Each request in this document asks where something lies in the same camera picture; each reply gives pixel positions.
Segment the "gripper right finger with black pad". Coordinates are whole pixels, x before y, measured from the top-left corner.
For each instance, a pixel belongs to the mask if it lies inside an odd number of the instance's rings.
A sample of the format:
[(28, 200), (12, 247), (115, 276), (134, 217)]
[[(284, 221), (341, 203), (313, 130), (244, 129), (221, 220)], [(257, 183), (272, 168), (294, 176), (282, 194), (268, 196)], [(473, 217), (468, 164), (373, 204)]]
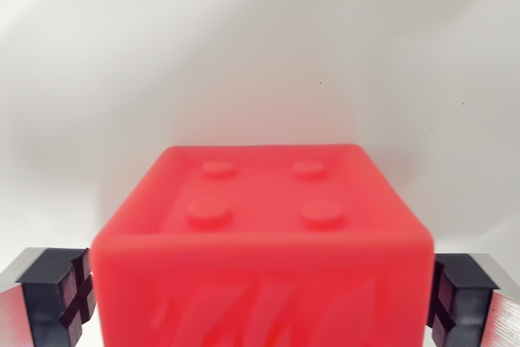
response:
[(437, 254), (429, 328), (437, 346), (519, 347), (519, 283), (488, 254)]

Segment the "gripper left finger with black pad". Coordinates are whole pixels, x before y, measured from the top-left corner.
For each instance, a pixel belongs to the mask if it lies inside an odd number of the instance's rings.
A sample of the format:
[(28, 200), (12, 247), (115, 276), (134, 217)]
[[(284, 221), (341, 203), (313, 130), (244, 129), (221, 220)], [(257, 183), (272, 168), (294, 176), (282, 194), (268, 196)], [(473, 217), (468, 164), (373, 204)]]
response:
[(75, 346), (95, 306), (87, 248), (28, 247), (1, 272), (1, 345)]

